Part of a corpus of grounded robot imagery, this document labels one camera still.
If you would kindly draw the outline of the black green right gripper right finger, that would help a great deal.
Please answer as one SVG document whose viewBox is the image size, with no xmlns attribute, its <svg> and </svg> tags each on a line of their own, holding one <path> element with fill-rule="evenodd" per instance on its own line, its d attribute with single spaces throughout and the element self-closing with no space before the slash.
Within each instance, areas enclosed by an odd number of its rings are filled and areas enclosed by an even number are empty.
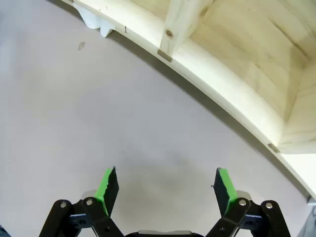
<svg viewBox="0 0 316 237">
<path fill-rule="evenodd" d="M 274 200 L 256 204 L 239 197 L 227 169 L 216 169 L 213 189 L 221 218 L 208 237 L 234 237 L 239 230 L 249 230 L 254 237 L 291 236 L 279 204 Z"/>
</svg>

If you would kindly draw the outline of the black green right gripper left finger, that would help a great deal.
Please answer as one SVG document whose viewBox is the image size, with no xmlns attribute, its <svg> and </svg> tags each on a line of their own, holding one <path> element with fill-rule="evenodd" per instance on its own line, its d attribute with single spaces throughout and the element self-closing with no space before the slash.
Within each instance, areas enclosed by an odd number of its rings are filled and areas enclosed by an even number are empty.
<svg viewBox="0 0 316 237">
<path fill-rule="evenodd" d="M 41 237 L 77 237 L 82 229 L 91 228 L 97 237 L 122 237 L 123 233 L 111 219 L 119 185 L 116 168 L 108 168 L 92 197 L 72 204 L 57 200 L 43 225 Z"/>
</svg>

